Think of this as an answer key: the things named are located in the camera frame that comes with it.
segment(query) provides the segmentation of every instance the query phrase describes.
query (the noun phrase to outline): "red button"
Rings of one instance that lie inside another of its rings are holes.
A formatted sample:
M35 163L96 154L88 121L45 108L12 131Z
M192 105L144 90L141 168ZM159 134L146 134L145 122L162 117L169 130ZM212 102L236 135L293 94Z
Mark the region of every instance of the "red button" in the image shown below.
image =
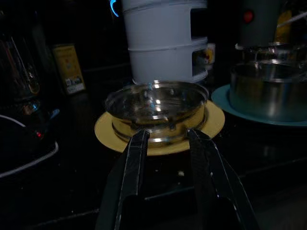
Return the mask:
M250 23L254 19L254 13L251 10L245 11L243 19L245 23Z

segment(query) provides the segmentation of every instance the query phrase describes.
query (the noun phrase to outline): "stacked container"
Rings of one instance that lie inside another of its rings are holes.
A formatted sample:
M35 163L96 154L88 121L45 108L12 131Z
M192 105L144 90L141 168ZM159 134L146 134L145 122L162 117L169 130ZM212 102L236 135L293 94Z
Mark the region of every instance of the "stacked container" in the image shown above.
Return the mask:
M133 79L136 84L161 81L195 82L192 53L205 49L207 38L191 38L192 9L204 0L123 0L123 13Z

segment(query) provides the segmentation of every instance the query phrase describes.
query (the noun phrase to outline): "teal plate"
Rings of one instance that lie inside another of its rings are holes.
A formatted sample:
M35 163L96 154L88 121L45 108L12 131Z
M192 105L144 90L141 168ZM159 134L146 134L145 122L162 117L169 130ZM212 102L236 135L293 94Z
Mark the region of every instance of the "teal plate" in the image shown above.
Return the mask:
M270 121L267 119L263 119L263 118L259 118L259 117L255 117L255 116L251 116L247 114L242 114L231 106L229 102L229 89L230 89L230 85L224 85L216 89L212 93L211 99L218 107L220 107L221 109L223 109L224 111L232 115L235 115L235 116L238 116L238 117L250 120L250 121L256 121L256 122L266 123L270 125L307 127L307 120L306 121L296 121L296 122L279 122L279 121Z

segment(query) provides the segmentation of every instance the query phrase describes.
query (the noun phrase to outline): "metal pot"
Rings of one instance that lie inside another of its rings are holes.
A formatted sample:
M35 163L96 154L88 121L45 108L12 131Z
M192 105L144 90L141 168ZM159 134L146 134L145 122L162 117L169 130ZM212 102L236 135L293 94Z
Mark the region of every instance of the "metal pot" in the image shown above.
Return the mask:
M263 61L273 60L277 62L288 62L306 64L307 46L272 43L268 46L239 47L242 50L242 61Z
M301 69L272 63L236 65L229 99L239 112L270 121L307 119L307 82Z
M149 146L161 146L184 139L188 128L201 128L207 99L208 91L200 85L155 81L111 93L106 110L113 115L112 126L121 139L128 141L146 129Z

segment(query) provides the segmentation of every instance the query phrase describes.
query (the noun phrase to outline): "yellow box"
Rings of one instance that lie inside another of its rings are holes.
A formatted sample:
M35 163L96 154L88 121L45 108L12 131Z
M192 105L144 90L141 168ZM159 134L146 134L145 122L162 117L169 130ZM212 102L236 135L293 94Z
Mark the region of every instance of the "yellow box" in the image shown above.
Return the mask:
M52 51L66 93L73 94L84 90L85 84L74 45L57 45Z

